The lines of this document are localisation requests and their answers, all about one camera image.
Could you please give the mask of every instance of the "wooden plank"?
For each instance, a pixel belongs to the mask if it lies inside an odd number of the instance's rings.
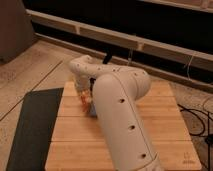
[[[101,142],[53,142],[46,171],[113,171],[106,144]]]
[[[163,167],[165,170],[200,170],[198,156],[169,84],[153,82],[150,91],[136,104]],[[77,108],[82,108],[75,93],[74,84],[66,83],[60,106],[64,110],[59,110],[46,170],[114,170],[98,120],[75,113]]]
[[[76,96],[63,96],[58,116],[86,116],[80,98]]]
[[[190,141],[153,143],[165,170],[200,170],[196,151]],[[53,142],[46,164],[47,171],[113,171],[104,141]]]
[[[152,118],[142,120],[153,141],[191,140],[181,117],[176,120],[152,120]],[[53,142],[100,141],[103,139],[97,118],[91,117],[58,117],[52,135]]]

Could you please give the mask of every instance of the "black wall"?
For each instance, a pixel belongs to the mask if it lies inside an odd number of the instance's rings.
[[[24,0],[26,8],[213,54],[213,14],[139,0]]]

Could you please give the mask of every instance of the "wall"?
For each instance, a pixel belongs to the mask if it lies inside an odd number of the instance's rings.
[[[0,60],[8,62],[30,47],[36,37],[22,1],[0,2]]]

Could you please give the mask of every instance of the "black cable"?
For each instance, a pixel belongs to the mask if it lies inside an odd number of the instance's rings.
[[[112,52],[108,51],[102,63],[108,64],[109,61],[112,59],[112,55],[113,55]]]
[[[186,108],[186,107],[184,107],[184,106],[182,106],[182,105],[180,105],[180,104],[178,104],[178,106],[181,107],[181,108],[183,108],[184,110],[186,110],[186,111],[188,111],[188,112],[191,112],[191,111],[200,112],[201,114],[207,116],[207,117],[213,122],[213,118],[210,117],[210,116],[208,116],[208,114],[205,113],[205,112],[203,112],[202,110]]]
[[[180,106],[182,109],[181,109],[181,112],[182,111],[188,111],[190,114],[194,115],[201,123],[202,125],[202,130],[199,132],[199,133],[189,133],[191,136],[202,136],[204,134],[204,132],[206,131],[206,126],[205,126],[205,123],[204,121],[194,112],[192,112],[191,110],[188,110],[187,108],[185,108],[184,106],[178,104],[178,106]]]
[[[213,96],[210,96],[209,98],[207,98],[207,99],[203,102],[202,107],[203,107],[203,110],[204,110],[204,111],[210,112],[209,110],[207,110],[207,109],[205,108],[205,105],[206,105],[206,103],[208,103],[208,101],[210,101],[212,98],[213,98]]]
[[[212,117],[210,116],[210,114],[212,114],[211,112],[209,112],[208,111],[208,113],[205,113],[205,112],[203,112],[203,111],[201,111],[201,110],[197,110],[197,109],[188,109],[188,108],[186,108],[186,107],[184,107],[184,106],[182,106],[182,105],[180,105],[180,104],[178,104],[178,106],[179,107],[181,107],[182,109],[181,109],[181,111],[187,111],[187,112],[189,112],[190,114],[192,114],[192,115],[194,115],[194,116],[196,116],[196,118],[200,121],[200,123],[202,124],[202,127],[203,127],[203,129],[202,129],[202,131],[200,131],[199,133],[197,133],[197,134],[192,134],[192,133],[190,133],[190,135],[192,135],[192,136],[197,136],[197,137],[205,137],[206,139],[207,139],[207,137],[210,135],[210,121],[213,121],[213,119],[212,119]],[[205,127],[205,123],[204,123],[204,121],[196,114],[196,113],[194,113],[193,111],[196,111],[196,112],[200,112],[201,114],[204,114],[205,116],[207,116],[207,119],[208,119],[208,135],[203,135],[203,133],[205,132],[205,129],[206,129],[206,127]],[[205,163],[203,163],[202,161],[201,161],[201,164],[205,167],[205,169],[207,169],[208,171],[211,171],[211,153],[210,153],[210,144],[209,143],[207,143],[208,144],[208,166],[205,164]]]

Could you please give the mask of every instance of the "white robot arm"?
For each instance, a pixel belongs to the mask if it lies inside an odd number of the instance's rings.
[[[93,64],[88,55],[70,62],[78,91],[93,87],[93,103],[116,171],[162,171],[134,103],[150,88],[148,74],[134,67]]]

